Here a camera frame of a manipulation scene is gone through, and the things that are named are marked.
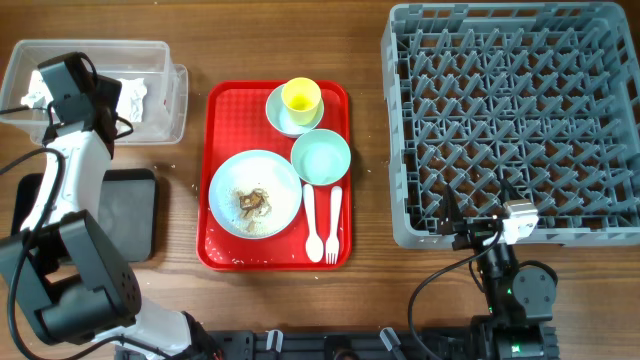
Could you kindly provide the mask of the food scraps and rice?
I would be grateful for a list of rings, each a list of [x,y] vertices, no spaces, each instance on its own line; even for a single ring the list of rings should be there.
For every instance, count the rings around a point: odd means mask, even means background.
[[[229,191],[229,221],[244,236],[266,238],[281,228],[280,206],[265,188]]]

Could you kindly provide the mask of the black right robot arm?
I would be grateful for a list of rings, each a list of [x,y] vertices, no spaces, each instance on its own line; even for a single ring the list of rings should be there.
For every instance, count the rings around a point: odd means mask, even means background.
[[[535,205],[519,196],[509,182],[501,182],[502,213],[469,222],[458,207],[451,187],[442,198],[438,232],[452,235],[455,250],[471,249],[480,273],[489,314],[475,316],[465,331],[461,350],[466,359],[557,359],[559,345],[553,318],[558,276],[539,261],[517,260],[514,245],[529,237],[539,214]]]

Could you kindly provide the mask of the large light blue plate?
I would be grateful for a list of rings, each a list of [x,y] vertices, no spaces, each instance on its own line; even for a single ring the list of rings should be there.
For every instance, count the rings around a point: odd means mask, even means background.
[[[213,218],[228,233],[243,239],[259,240],[242,235],[229,221],[229,191],[234,188],[265,188],[280,206],[281,228],[292,224],[302,203],[302,184],[289,161],[266,150],[248,150],[222,163],[214,173],[208,190],[209,208]]]

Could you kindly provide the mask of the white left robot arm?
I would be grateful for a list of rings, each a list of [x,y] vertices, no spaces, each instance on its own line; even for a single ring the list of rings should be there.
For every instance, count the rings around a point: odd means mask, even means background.
[[[23,312],[47,345],[84,345],[84,355],[116,343],[148,358],[205,359],[216,344],[186,312],[145,299],[137,279],[95,215],[113,156],[119,81],[101,75],[53,75],[45,82],[60,122],[47,129],[47,167],[31,214],[1,242],[8,330],[20,335]]]

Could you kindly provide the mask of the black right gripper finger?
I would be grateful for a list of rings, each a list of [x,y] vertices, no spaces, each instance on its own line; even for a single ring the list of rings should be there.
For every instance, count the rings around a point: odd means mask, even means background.
[[[517,190],[511,185],[511,183],[508,180],[501,178],[499,182],[500,182],[499,200],[502,204],[506,204],[508,201],[511,201],[511,200],[520,199],[520,194],[517,192]]]
[[[455,198],[455,193],[450,185],[447,185],[445,188],[440,208],[440,221],[442,223],[459,222],[463,220],[462,213]]]

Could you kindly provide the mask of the white napkin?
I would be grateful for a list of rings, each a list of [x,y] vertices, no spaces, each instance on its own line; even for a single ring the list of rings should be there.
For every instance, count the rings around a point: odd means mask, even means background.
[[[28,92],[21,98],[20,104],[31,109],[45,110],[52,100],[53,96],[41,73],[38,70],[34,70],[31,73]]]
[[[144,98],[147,95],[147,87],[143,78],[127,80],[120,78],[122,84],[116,112],[131,123],[142,121],[144,113]]]

